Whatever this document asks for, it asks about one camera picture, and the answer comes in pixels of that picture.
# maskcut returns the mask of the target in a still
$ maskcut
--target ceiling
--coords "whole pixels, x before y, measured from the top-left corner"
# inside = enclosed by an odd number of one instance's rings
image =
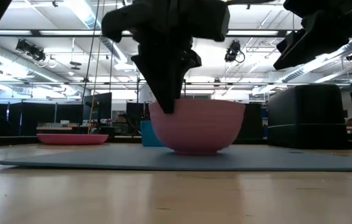
[[[87,29],[86,25],[79,19],[75,11],[88,10],[83,5],[78,7],[84,0],[57,1],[58,7],[52,5],[52,1],[45,0],[13,0],[9,9],[0,21],[0,29],[50,29],[67,30]],[[121,7],[121,1],[114,0],[86,0],[92,5],[92,12],[98,10],[99,17],[103,13]],[[286,11],[282,3],[274,1],[269,4],[247,6],[230,6],[231,21],[230,29],[300,29],[300,18]],[[15,49],[19,39],[25,39],[28,43],[43,48],[47,60],[45,62],[33,62],[30,57],[20,55]],[[224,55],[229,44],[233,40],[239,40],[243,47],[246,60],[243,63],[225,63]],[[81,82],[88,77],[91,82],[97,76],[98,82],[136,82],[138,72],[130,67],[115,66],[117,62],[112,59],[108,48],[101,44],[98,38],[74,38],[74,49],[72,54],[73,38],[70,37],[0,37],[0,48],[19,56],[28,61],[28,68],[40,66],[43,72],[53,74],[61,78],[61,81]],[[215,78],[221,78],[222,82],[274,82],[275,77],[283,77],[294,68],[275,71],[273,63],[280,56],[275,45],[281,39],[277,38],[227,38],[225,42],[214,42],[206,39],[194,39],[193,50],[202,58],[202,66],[188,71],[187,82],[213,82]],[[125,55],[136,55],[138,44],[131,37],[124,37],[117,44]],[[80,70],[72,70],[69,63],[80,62]],[[313,69],[304,82],[315,82],[319,78],[326,77],[342,69],[352,67],[352,62],[342,59],[332,60],[323,66]],[[329,82],[348,80],[352,78],[352,72],[342,74]],[[252,90],[260,86],[235,86],[236,90]],[[104,92],[108,90],[107,85],[87,85],[88,90],[97,89]],[[134,90],[135,83],[129,85],[113,85],[112,90]],[[202,89],[202,92],[215,89],[213,86],[188,86],[191,90]],[[219,87],[226,90],[229,86]]]

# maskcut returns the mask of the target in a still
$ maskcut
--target cable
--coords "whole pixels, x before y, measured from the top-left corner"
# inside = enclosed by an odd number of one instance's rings
[[[104,12],[105,12],[105,6],[102,7],[102,18],[103,18]],[[98,62],[100,61],[100,54],[101,54],[101,41],[98,43],[98,58],[97,58],[97,66],[95,67],[95,79],[94,79],[94,88],[93,88],[94,93],[93,93],[92,105],[91,105],[91,110],[90,110],[90,119],[88,119],[89,120],[88,123],[90,123],[90,121],[92,119],[92,116],[93,116],[94,100],[95,100],[95,87],[96,87],[96,84],[97,84],[98,66],[99,66]],[[88,134],[90,134],[90,128],[91,128],[91,125],[88,126],[88,131],[87,131]]]
[[[236,62],[238,62],[238,63],[245,62],[245,59],[246,59],[245,54],[244,54],[242,51],[239,51],[239,53],[240,53],[240,54],[242,54],[242,55],[244,56],[244,59],[243,59],[242,61],[240,61],[240,62],[239,62],[237,59],[235,59],[235,61],[236,61]]]
[[[268,3],[272,2],[274,0],[230,0],[227,1],[227,5],[238,5],[238,4],[263,4],[263,3]]]
[[[97,30],[97,21],[98,21],[99,9],[100,9],[100,7],[97,7],[97,11],[95,13],[94,30],[93,30],[94,33]],[[88,57],[87,73],[86,73],[86,76],[84,78],[84,89],[83,89],[83,95],[82,95],[82,105],[84,105],[84,96],[86,94],[86,89],[87,89],[88,71],[90,70],[90,62],[91,62],[91,58],[92,58],[92,55],[93,55],[92,54],[93,53],[93,46],[94,46],[94,38],[92,38],[92,41],[91,41],[90,55]]]
[[[295,13],[292,14],[292,29],[295,32]]]
[[[115,3],[115,10],[118,9],[118,0],[116,0]],[[111,70],[109,73],[109,92],[112,91],[112,70],[113,70],[113,48],[114,48],[114,43],[112,41],[112,49],[111,49]]]
[[[49,63],[47,62],[45,65],[39,65],[35,60],[33,60],[34,64],[37,65],[39,68],[46,67]]]
[[[22,54],[18,55],[18,57],[16,57],[11,63],[14,63],[16,60],[18,60],[18,58],[20,58],[25,52],[22,52]]]
[[[70,61],[71,62],[74,61],[74,51],[75,51],[75,37],[72,39],[72,54],[70,55]]]
[[[49,65],[51,60],[55,61],[54,65]],[[50,59],[48,60],[47,65],[50,68],[55,68],[58,65],[57,59],[53,58],[52,55],[50,55]]]

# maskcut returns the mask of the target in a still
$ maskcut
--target wooden table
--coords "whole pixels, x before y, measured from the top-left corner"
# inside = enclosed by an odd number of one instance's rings
[[[86,148],[94,147],[0,147],[0,159]],[[352,151],[325,153],[352,156]],[[351,224],[352,172],[153,172],[0,166],[0,223]]]

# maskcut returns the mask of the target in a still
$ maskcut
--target pink bowl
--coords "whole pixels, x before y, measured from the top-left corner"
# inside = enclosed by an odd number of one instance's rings
[[[156,137],[180,154],[215,154],[236,139],[245,105],[223,100],[176,100],[174,114],[150,104]]]
[[[44,144],[50,145],[94,145],[108,139],[107,134],[37,134]]]

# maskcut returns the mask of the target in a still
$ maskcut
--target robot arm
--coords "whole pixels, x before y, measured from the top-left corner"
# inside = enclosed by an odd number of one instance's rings
[[[102,33],[115,42],[124,30],[133,34],[139,46],[132,61],[163,111],[173,113],[186,72],[202,65],[193,37],[224,41],[229,18],[227,4],[218,0],[136,0],[107,13]]]
[[[193,37],[222,42],[230,19],[228,5],[264,2],[269,0],[134,0],[106,14],[102,33],[115,42],[124,30],[133,34],[139,46],[132,61],[163,111],[173,113],[185,73],[202,65],[191,50]],[[284,8],[302,18],[303,28],[278,44],[277,70],[332,53],[352,36],[352,0],[286,0]]]

